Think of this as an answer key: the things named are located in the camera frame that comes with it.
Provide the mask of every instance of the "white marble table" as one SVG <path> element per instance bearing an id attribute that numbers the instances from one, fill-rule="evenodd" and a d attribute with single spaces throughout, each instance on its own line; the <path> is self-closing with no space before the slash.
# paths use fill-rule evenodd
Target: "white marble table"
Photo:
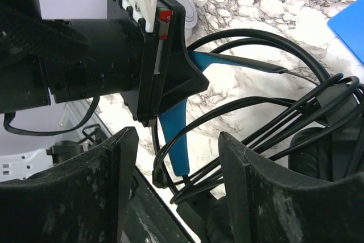
<path id="1" fill-rule="evenodd" d="M 343 72 L 346 76 L 356 75 L 364 80 L 364 67 L 335 38 L 326 25 L 330 17 L 355 0 L 194 1 L 199 21 L 188 43 L 219 30 L 257 28 L 283 35 L 300 44 L 321 61 L 330 73 Z M 217 45 L 212 43 L 203 50 L 211 50 Z M 279 64 L 314 79 L 310 70 L 300 60 L 276 49 L 244 46 L 228 53 Z M 213 109 L 215 104 L 221 105 L 247 96 L 298 99 L 313 88 L 313 84 L 289 75 L 269 75 L 225 65 L 214 65 L 208 68 L 205 74 L 210 80 L 210 87 L 206 92 L 188 100 L 187 122 Z M 227 131 L 238 139 L 243 139 L 281 111 L 282 108 L 277 106 L 259 105 L 216 118 L 189 133 L 187 136 L 192 171 L 218 155 L 217 138 L 221 131 Z M 138 167 L 150 178 L 154 159 L 150 130 L 133 121 L 118 94 L 103 97 L 98 114 L 113 132 L 125 126 L 135 126 L 138 129 Z M 288 145 L 289 141 L 284 141 L 268 153 Z M 166 199 L 170 197 L 168 190 L 159 192 Z M 219 188 L 215 194 L 220 196 L 223 192 L 224 189 Z"/>

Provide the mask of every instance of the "bolt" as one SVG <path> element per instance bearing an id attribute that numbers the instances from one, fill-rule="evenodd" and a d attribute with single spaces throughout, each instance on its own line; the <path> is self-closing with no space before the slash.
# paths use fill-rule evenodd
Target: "bolt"
<path id="1" fill-rule="evenodd" d="M 140 11 L 139 4 L 135 3 L 134 8 L 135 8 L 135 11 Z"/>

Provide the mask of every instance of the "black pad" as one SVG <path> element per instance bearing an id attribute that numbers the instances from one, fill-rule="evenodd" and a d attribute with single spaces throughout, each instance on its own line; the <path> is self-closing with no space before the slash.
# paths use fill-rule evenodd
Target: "black pad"
<path id="1" fill-rule="evenodd" d="M 312 137 L 323 128 L 312 127 L 298 132 L 291 141 L 291 147 Z M 332 140 L 331 135 L 319 139 L 288 156 L 288 168 L 316 179 L 332 181 Z"/>
<path id="2" fill-rule="evenodd" d="M 0 242 L 119 243 L 138 141 L 127 127 L 27 180 L 0 183 Z"/>
<path id="3" fill-rule="evenodd" d="M 364 242 L 364 173 L 326 182 L 284 168 L 228 133 L 218 146 L 235 242 Z"/>

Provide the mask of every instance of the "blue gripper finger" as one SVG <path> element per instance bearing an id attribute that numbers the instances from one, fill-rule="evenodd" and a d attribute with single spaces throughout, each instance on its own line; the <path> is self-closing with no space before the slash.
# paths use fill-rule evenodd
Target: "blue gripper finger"
<path id="1" fill-rule="evenodd" d="M 206 55 L 202 52 L 188 52 L 189 57 L 196 67 L 203 72 L 211 64 L 238 65 L 236 62 L 220 59 L 215 56 Z M 171 108 L 169 111 L 159 115 L 159 121 L 162 126 L 164 139 L 169 142 L 183 128 L 186 127 L 186 105 L 187 99 Z M 172 168 L 176 176 L 184 176 L 189 174 L 187 137 L 183 135 L 170 149 L 169 158 Z"/>

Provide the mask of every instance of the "cable bundle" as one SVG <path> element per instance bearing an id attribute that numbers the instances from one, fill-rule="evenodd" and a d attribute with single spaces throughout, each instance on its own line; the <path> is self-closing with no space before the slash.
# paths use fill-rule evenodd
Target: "cable bundle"
<path id="1" fill-rule="evenodd" d="M 316 142 L 317 140 L 325 137 L 328 134 L 331 134 L 334 131 L 342 129 L 343 127 L 347 126 L 348 123 L 350 123 L 353 119 L 361 115 L 361 113 L 364 111 L 364 87 L 362 84 L 359 83 L 359 79 L 357 77 L 352 76 L 344 78 L 342 74 L 337 74 L 329 77 L 328 72 L 309 53 L 307 53 L 304 49 L 302 49 L 295 43 L 290 42 L 289 40 L 282 38 L 281 36 L 259 30 L 228 30 L 208 35 L 194 42 L 191 46 L 189 46 L 188 49 L 195 50 L 196 48 L 201 47 L 211 41 L 233 36 L 250 36 L 251 38 L 238 39 L 226 43 L 216 48 L 212 52 L 220 53 L 233 47 L 250 44 L 259 44 L 275 47 L 281 50 L 285 50 L 300 58 L 313 71 L 321 84 L 297 101 L 286 98 L 247 97 L 229 102 L 225 105 L 217 107 L 216 109 L 213 109 L 212 111 L 191 122 L 188 126 L 181 130 L 176 137 L 166 143 L 166 145 L 162 148 L 160 148 L 159 146 L 158 129 L 155 126 L 152 132 L 154 148 L 156 152 L 153 176 L 154 180 L 158 180 L 158 175 L 163 172 L 163 174 L 167 178 L 169 188 L 175 194 L 171 200 L 171 203 L 178 204 L 197 193 L 210 191 L 224 182 L 222 178 L 222 170 L 219 167 L 219 158 L 214 159 L 191 176 L 183 177 L 183 181 L 177 183 L 174 183 L 172 181 L 163 162 L 164 158 L 169 152 L 169 149 L 182 135 L 202 125 L 206 121 L 209 121 L 213 118 L 237 109 L 242 109 L 248 106 L 258 105 L 262 103 L 285 106 L 287 109 L 284 112 L 279 114 L 272 121 L 270 121 L 259 130 L 252 133 L 250 136 L 241 141 L 244 145 L 254 150 L 258 154 L 267 151 L 279 142 L 287 139 L 304 127 L 308 126 L 312 122 L 318 122 L 322 125 L 325 125 L 325 129 L 322 130 L 319 134 L 311 136 L 295 144 L 294 146 L 289 147 L 269 157 L 270 160 L 275 161 L 284 156 L 290 155 L 291 153 L 300 151 L 300 149 L 302 149 L 303 147 L 308 146 L 313 142 Z M 336 98 L 331 100 L 331 102 L 329 102 L 327 105 L 321 107 L 316 97 L 321 94 L 325 89 L 338 84 L 346 84 L 347 89 L 339 94 Z M 327 124 L 325 124 L 325 115 L 336 107 L 340 106 L 340 104 L 342 104 L 345 100 L 348 99 L 349 96 L 352 95 L 354 95 L 355 99 L 358 102 L 356 109 L 341 120 L 337 121 L 334 125 L 328 126 Z M 363 149 L 364 122 L 362 122 L 358 142 L 356 144 L 355 151 L 353 152 L 353 155 L 351 157 L 350 163 L 347 167 L 346 176 L 355 173 L 359 169 L 359 166 L 363 164 Z M 182 189 L 178 190 L 177 185 L 183 183 L 185 184 L 185 186 Z"/>

